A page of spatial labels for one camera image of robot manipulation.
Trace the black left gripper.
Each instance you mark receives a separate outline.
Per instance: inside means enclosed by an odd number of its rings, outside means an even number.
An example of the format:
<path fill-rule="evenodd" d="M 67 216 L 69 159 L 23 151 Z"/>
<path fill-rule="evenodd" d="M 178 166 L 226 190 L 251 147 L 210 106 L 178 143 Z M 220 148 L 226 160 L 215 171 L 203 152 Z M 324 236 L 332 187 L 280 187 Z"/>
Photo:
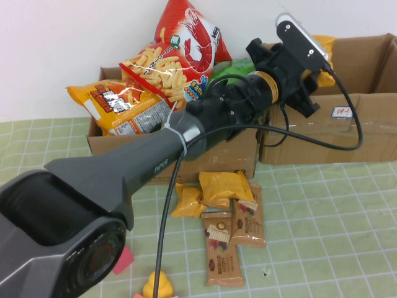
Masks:
<path fill-rule="evenodd" d="M 277 83 L 278 104 L 286 104 L 306 118 L 319 110 L 319 104 L 313 103 L 310 95 L 318 88 L 320 71 L 305 70 L 281 43 L 267 48 L 261 39 L 255 38 L 246 51 L 255 69 L 267 73 Z"/>

